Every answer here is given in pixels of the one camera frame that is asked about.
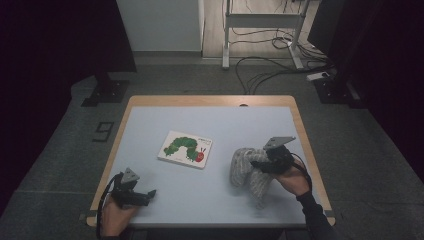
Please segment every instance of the gray carpet floor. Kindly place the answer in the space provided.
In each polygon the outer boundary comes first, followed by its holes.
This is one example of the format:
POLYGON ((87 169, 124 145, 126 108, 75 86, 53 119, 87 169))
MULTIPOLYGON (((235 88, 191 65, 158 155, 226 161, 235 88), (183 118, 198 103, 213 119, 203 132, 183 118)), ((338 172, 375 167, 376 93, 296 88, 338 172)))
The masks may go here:
MULTIPOLYGON (((66 114, 1 217, 0 239, 96 238, 85 217, 131 96, 243 94, 234 66, 223 71, 215 60, 138 59, 137 64, 138 73, 111 74, 130 80, 122 103, 81 107, 96 81, 91 77, 72 87, 66 114), (96 133, 100 122, 113 122, 112 133, 106 142, 93 142, 104 137, 96 133)), ((275 70, 252 63, 240 73, 249 79, 275 70)), ((368 110, 321 104, 306 74, 277 76, 256 94, 295 97, 342 239, 424 239, 424 185, 368 110)), ((153 236, 193 239, 160 230, 153 236)))

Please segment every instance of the children's book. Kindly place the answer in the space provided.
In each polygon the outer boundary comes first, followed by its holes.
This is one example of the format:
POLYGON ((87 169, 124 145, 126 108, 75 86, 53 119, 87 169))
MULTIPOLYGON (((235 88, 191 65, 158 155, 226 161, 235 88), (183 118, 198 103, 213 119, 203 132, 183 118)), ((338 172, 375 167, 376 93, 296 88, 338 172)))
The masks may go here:
POLYGON ((211 147, 211 139, 169 131, 158 159, 203 169, 211 147))

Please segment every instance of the black sleeve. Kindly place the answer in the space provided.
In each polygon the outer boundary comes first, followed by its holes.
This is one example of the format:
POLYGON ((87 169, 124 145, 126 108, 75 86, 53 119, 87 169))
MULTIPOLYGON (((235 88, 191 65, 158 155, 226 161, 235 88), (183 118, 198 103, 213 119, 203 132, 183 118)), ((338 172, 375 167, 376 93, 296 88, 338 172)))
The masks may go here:
POLYGON ((296 199, 303 206, 306 225, 315 240, 339 239, 333 227, 328 223, 327 217, 323 213, 322 206, 316 203, 311 191, 296 197, 296 199))
POLYGON ((101 240, 121 240, 119 237, 102 237, 101 240))

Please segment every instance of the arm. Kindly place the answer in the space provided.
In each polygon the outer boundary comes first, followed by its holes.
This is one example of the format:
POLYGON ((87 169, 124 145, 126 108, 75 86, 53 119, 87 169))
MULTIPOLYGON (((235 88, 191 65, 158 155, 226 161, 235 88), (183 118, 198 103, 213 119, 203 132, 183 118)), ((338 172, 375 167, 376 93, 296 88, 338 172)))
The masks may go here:
POLYGON ((336 232, 328 223, 326 216, 323 214, 322 206, 315 202, 308 182, 298 169, 291 167, 286 173, 274 175, 274 178, 280 184, 296 196, 296 200, 303 206, 306 225, 316 240, 333 240, 338 239, 336 232))
POLYGON ((139 207, 121 209, 115 200, 109 196, 103 207, 102 240, 119 240, 119 235, 127 227, 139 207))

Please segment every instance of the wooden table edge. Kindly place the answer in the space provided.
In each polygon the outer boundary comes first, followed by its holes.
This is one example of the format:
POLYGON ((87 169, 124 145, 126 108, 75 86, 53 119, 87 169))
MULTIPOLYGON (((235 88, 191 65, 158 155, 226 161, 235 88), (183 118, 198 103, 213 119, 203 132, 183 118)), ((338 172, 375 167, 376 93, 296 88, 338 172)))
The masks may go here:
MULTIPOLYGON (((288 95, 136 95, 132 96, 128 101, 125 109, 122 121, 120 123, 118 132, 115 137, 109 158, 106 162, 103 174, 98 185, 96 194, 93 198, 93 202, 90 207, 90 211, 97 211, 100 197, 107 185, 107 180, 110 175, 110 171, 113 162, 118 151, 119 143, 125 130, 128 117, 130 115, 132 107, 135 106, 240 106, 245 104, 247 106, 278 106, 278 107, 290 107, 290 111, 293 116, 293 121, 297 130, 297 133, 302 144, 303 151, 305 153, 306 160, 308 162, 308 168, 312 176, 312 182, 314 188, 317 189, 318 196, 321 200, 321 205, 324 211, 332 212, 330 201, 328 200, 327 192, 325 191, 324 183, 321 179, 317 163, 315 161, 314 154, 312 152, 309 139, 306 134, 305 127, 300 116, 299 109, 297 108, 294 97, 288 95)), ((334 217, 327 217, 329 223, 334 225, 336 220, 334 217)), ((89 226, 96 226, 96 217, 87 217, 87 224, 89 226)))

